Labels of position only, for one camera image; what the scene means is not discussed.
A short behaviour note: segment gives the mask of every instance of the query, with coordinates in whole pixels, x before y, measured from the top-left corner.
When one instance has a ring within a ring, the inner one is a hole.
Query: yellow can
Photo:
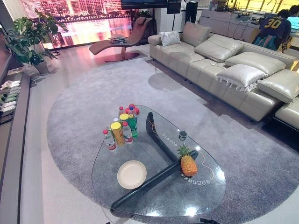
[[[124,121],[128,121],[129,119],[129,115],[126,114],[126,113],[123,113],[120,115],[120,120],[121,120],[121,123],[123,123]]]
[[[122,129],[120,122],[114,122],[111,124],[111,129],[113,131],[113,134],[115,135],[115,140],[119,146],[122,146],[125,144],[125,140],[123,138]]]

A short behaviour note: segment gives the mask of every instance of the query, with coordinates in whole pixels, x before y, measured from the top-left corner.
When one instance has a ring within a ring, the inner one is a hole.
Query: glass coffee table
[[[194,216],[217,207],[226,187],[215,159],[189,136],[180,140],[179,128],[160,114],[145,106],[137,107],[139,137],[114,151],[102,144],[94,162],[92,183],[100,203],[118,217]],[[180,169],[177,149],[184,143],[198,166],[192,177]],[[147,170],[145,182],[133,190],[124,189],[117,181],[118,169],[131,160],[142,162]]]

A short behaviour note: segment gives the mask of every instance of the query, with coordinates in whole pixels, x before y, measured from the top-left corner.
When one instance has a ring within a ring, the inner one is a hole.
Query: slipper
[[[16,97],[9,97],[9,98],[1,97],[0,102],[9,103],[9,102],[12,102],[12,101],[16,101],[16,99],[17,99]]]
[[[0,88],[0,90],[11,89],[11,88],[18,87],[18,86],[20,86],[19,83],[12,84],[12,85],[4,85]]]
[[[2,94],[14,94],[14,93],[19,93],[20,92],[20,89],[18,89],[18,90],[14,90],[14,91],[11,91],[11,90],[1,90],[0,91],[0,95],[2,95]]]
[[[2,90],[8,90],[10,92],[12,91],[16,91],[16,90],[20,90],[21,88],[19,86],[14,86],[14,87],[5,87],[5,88],[2,88]]]
[[[5,112],[5,113],[2,113],[2,112],[0,111],[0,118],[3,118],[3,117],[8,116],[8,115],[11,115],[11,114],[13,114],[13,113],[14,113],[14,110],[7,111],[7,112]]]
[[[0,106],[2,106],[2,107],[8,107],[8,106],[15,105],[16,103],[17,103],[16,101],[12,101],[12,102],[9,102],[9,103],[0,102]]]
[[[7,80],[4,84],[2,84],[1,86],[3,87],[4,85],[7,85],[7,86],[12,86],[14,84],[19,84],[21,81],[20,80],[17,80],[17,81],[10,81],[10,80]]]
[[[0,106],[0,112],[2,112],[2,113],[8,112],[8,111],[11,111],[11,110],[14,110],[14,109],[15,109],[15,105],[8,106],[8,107]]]
[[[1,97],[11,98],[11,97],[17,97],[17,96],[18,96],[18,93],[13,93],[13,94],[10,94],[10,93],[4,93],[4,94],[0,95],[0,98],[1,98]]]
[[[3,125],[13,119],[13,115],[7,115],[5,117],[0,118],[0,125]]]

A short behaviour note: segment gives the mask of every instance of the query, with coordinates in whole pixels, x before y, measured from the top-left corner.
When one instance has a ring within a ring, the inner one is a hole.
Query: round rug
[[[100,204],[92,168],[103,141],[101,131],[119,106],[146,105],[184,129],[225,173],[222,203],[195,217],[135,217],[147,223],[191,223],[198,217],[243,223],[278,207],[299,185],[299,155],[263,131],[259,124],[209,97],[183,87],[140,58],[105,64],[83,74],[56,99],[47,135],[53,159],[64,177]]]

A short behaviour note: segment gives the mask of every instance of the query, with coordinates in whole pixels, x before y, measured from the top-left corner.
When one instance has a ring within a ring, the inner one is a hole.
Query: light
[[[224,172],[222,170],[217,171],[217,176],[220,180],[222,180],[222,181],[225,180]]]
[[[155,216],[155,217],[161,216],[161,214],[159,212],[157,212],[157,211],[151,211],[150,213],[148,213],[146,215],[147,216]]]
[[[197,211],[197,208],[195,208],[195,207],[187,208],[185,216],[192,216],[193,217],[193,216],[196,215],[196,211]]]

